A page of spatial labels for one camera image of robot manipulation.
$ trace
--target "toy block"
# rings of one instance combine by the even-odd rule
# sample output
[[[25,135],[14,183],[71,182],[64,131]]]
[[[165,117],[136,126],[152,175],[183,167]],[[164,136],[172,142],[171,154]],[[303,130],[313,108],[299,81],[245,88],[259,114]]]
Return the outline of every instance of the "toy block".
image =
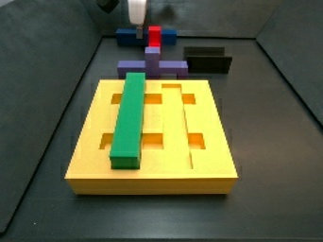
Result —
[[[117,45],[149,45],[149,32],[144,29],[143,39],[136,38],[135,28],[117,28],[116,41]],[[176,30],[161,29],[161,45],[176,45]]]
[[[147,47],[145,48],[145,72],[147,78],[159,78],[159,61],[160,61],[160,48]]]
[[[188,76],[187,61],[164,61],[159,62],[160,74],[176,74],[177,79],[184,79]]]
[[[149,47],[160,47],[161,43],[161,27],[149,26]]]
[[[143,60],[120,60],[117,63],[117,74],[120,79],[127,77],[127,72],[144,73],[145,70],[147,65]]]
[[[176,45],[176,30],[161,29],[161,45]]]
[[[176,74],[176,78],[187,78],[187,61],[160,60],[160,47],[145,48],[145,61],[121,60],[117,64],[119,78],[125,78],[127,72],[145,72],[149,79],[159,79],[163,74]]]
[[[224,56],[223,47],[184,47],[189,73],[228,73],[232,57]]]
[[[140,168],[145,74],[127,73],[109,150],[112,169]]]
[[[112,169],[125,81],[101,80],[65,180],[76,194],[227,194],[237,179],[207,80],[147,80],[140,169]]]

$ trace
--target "white object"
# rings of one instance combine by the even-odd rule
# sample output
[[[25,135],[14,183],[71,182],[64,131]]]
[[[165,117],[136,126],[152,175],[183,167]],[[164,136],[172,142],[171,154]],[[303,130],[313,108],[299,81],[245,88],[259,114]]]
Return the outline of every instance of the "white object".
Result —
[[[145,22],[147,1],[148,0],[127,0],[128,19],[135,26],[141,26]]]

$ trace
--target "yellow board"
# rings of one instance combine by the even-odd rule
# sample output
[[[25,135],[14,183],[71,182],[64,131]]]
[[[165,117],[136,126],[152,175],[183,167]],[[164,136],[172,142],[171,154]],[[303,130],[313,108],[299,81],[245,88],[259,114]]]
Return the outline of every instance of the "yellow board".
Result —
[[[237,173],[207,80],[147,80],[140,169],[111,169],[124,83],[99,83],[65,174],[75,193],[229,193]]]

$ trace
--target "red block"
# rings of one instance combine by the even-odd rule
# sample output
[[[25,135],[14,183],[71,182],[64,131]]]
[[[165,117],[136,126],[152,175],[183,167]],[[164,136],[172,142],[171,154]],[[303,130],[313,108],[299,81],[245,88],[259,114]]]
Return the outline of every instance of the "red block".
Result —
[[[149,26],[149,47],[160,47],[161,43],[161,27]]]

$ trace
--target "green block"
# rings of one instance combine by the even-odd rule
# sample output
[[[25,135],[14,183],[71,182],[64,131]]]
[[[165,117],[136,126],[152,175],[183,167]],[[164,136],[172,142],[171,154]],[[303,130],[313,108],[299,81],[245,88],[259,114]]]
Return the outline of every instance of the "green block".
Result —
[[[112,169],[139,169],[144,119],[145,73],[127,73],[109,160]]]

